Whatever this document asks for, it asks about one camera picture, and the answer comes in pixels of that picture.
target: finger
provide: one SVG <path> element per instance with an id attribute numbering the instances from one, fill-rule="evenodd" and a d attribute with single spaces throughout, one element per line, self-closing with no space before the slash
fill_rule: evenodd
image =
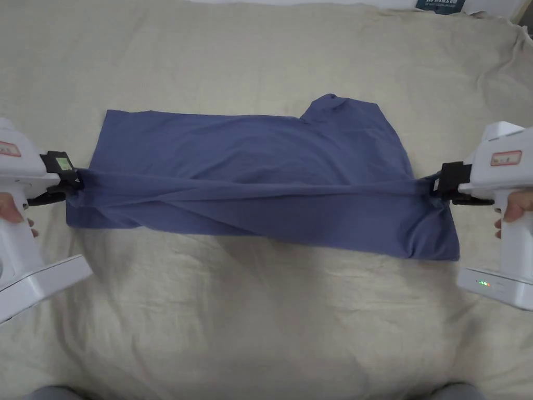
<path id="1" fill-rule="evenodd" d="M 22 215 L 20 215 L 15 202 L 13 201 L 13 196 L 9 193 L 0 193 L 0 218 L 5 219 L 11 223 L 19 223 L 24 221 Z"/>
<path id="2" fill-rule="evenodd" d="M 516 203 L 509 203 L 503 219 L 505 222 L 513 222 L 524 215 L 524 209 Z"/>
<path id="3" fill-rule="evenodd" d="M 504 221 L 513 222 L 524 215 L 524 211 L 533 211 L 533 191 L 516 191 L 509 195 Z"/>

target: bed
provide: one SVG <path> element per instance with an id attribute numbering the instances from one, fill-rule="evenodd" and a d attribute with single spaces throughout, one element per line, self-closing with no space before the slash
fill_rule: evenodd
<path id="1" fill-rule="evenodd" d="M 379 104 L 419 177 L 468 156 L 486 124 L 533 125 L 533 43 L 503 19 L 8 0 L 0 51 L 0 116 L 78 166 L 107 109 L 300 116 L 335 93 Z M 109 400 L 402 399 L 451 381 L 533 394 L 533 316 L 454 283 L 461 265 L 498 265 L 490 209 L 453 208 L 458 263 L 74 231 L 64 213 L 31 210 L 44 257 L 81 252 L 94 277 L 0 327 L 4 398 L 70 385 Z"/>

